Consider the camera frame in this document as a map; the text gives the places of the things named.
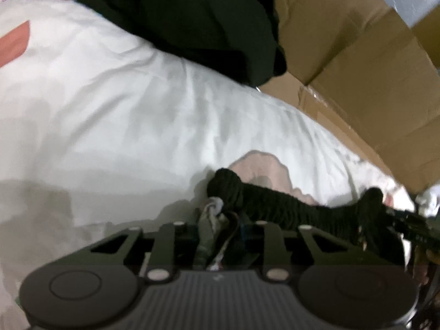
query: black knit fabric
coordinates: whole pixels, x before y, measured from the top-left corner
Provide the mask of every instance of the black knit fabric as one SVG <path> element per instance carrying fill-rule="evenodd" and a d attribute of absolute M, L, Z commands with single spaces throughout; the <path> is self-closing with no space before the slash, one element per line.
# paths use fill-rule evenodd
<path fill-rule="evenodd" d="M 207 186 L 208 197 L 220 197 L 227 210 L 243 211 L 252 221 L 274 222 L 294 230 L 309 224 L 335 237 L 357 244 L 362 227 L 368 250 L 394 264 L 404 265 L 400 237 L 388 229 L 383 194 L 378 188 L 365 192 L 354 205 L 329 208 L 309 206 L 297 198 L 272 189 L 242 183 L 229 169 L 220 169 Z"/>

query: silver screw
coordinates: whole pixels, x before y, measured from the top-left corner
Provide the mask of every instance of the silver screw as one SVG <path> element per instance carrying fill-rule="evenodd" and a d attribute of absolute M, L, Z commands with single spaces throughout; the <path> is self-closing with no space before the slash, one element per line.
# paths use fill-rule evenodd
<path fill-rule="evenodd" d="M 282 268 L 272 268 L 268 270 L 266 277 L 276 282 L 282 282 L 289 277 L 289 272 Z"/>
<path fill-rule="evenodd" d="M 169 278 L 169 271 L 161 268 L 151 269 L 147 273 L 147 277 L 154 282 L 161 282 Z"/>

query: dark green garment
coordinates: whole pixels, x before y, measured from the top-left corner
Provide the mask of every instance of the dark green garment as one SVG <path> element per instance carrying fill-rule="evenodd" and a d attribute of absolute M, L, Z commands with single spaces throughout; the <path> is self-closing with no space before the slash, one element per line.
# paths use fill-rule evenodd
<path fill-rule="evenodd" d="M 77 0 L 159 49 L 250 86 L 286 71 L 274 0 Z"/>

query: cardboard box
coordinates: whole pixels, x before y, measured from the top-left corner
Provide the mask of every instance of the cardboard box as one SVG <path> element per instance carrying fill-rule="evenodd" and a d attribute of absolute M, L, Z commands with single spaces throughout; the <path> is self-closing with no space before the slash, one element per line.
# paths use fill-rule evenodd
<path fill-rule="evenodd" d="M 440 78 L 398 14 L 383 0 L 276 0 L 276 8 L 288 72 L 261 90 L 410 192 L 439 180 Z"/>

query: white fabric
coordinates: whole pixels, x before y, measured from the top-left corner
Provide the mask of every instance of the white fabric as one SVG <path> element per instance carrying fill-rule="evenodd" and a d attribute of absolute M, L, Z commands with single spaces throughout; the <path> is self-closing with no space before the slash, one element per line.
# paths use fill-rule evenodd
<path fill-rule="evenodd" d="M 12 298 L 36 266 L 103 237 L 105 222 L 182 219 L 207 174 L 250 150 L 276 155 L 321 204 L 379 186 L 399 195 L 395 207 L 413 207 L 392 178 L 282 101 L 72 1 L 7 1 L 0 36 L 26 20 L 27 51 L 0 68 L 0 261 Z"/>

